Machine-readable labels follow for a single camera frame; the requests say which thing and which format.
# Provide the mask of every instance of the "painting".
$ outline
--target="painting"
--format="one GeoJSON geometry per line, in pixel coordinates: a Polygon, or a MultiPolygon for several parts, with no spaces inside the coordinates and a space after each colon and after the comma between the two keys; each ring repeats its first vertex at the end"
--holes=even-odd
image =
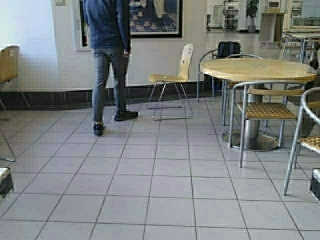
{"type": "Polygon", "coordinates": [[[133,38],[181,38],[183,0],[128,0],[133,38]]]}

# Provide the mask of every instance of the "light switch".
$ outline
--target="light switch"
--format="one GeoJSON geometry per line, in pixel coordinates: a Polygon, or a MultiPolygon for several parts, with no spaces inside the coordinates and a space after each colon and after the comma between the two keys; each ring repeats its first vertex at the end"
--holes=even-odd
{"type": "Polygon", "coordinates": [[[64,6],[66,5],[66,0],[55,0],[56,6],[64,6]]]}

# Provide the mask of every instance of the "person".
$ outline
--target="person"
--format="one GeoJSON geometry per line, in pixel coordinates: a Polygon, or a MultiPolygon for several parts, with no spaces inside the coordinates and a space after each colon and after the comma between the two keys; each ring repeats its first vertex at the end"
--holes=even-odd
{"type": "Polygon", "coordinates": [[[89,27],[92,55],[95,59],[95,83],[92,90],[93,132],[101,136],[104,131],[103,115],[105,87],[110,64],[114,74],[116,111],[114,120],[125,121],[138,117],[128,111],[125,81],[131,53],[128,0],[84,0],[83,16],[89,27]]]}

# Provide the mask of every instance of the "black shoe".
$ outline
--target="black shoe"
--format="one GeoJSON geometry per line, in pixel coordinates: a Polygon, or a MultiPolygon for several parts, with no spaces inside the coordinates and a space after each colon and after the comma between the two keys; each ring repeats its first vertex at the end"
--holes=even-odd
{"type": "Polygon", "coordinates": [[[103,124],[95,123],[92,129],[95,135],[101,136],[104,133],[105,126],[103,124]]]}
{"type": "Polygon", "coordinates": [[[130,119],[136,119],[138,117],[137,111],[125,111],[121,113],[117,113],[114,117],[114,120],[117,122],[130,120],[130,119]]]}

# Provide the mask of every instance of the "backpack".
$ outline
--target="backpack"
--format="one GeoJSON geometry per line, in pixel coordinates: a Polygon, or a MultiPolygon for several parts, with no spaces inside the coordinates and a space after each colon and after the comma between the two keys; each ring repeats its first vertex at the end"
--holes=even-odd
{"type": "Polygon", "coordinates": [[[241,45],[236,41],[221,41],[218,45],[216,59],[224,59],[230,55],[240,54],[241,45]]]}

